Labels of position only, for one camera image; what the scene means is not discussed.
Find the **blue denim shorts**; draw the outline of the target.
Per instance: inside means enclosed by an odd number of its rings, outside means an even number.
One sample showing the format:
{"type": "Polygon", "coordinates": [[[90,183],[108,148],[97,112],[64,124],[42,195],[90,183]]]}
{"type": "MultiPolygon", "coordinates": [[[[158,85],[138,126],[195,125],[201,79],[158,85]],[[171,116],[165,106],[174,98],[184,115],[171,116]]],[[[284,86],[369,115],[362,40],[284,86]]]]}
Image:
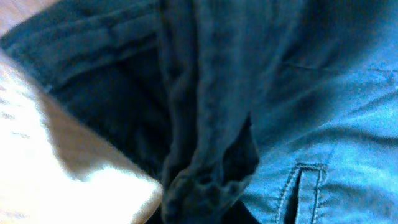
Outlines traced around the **blue denim shorts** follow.
{"type": "Polygon", "coordinates": [[[59,1],[1,49],[161,182],[150,223],[397,222],[396,1],[59,1]]]}

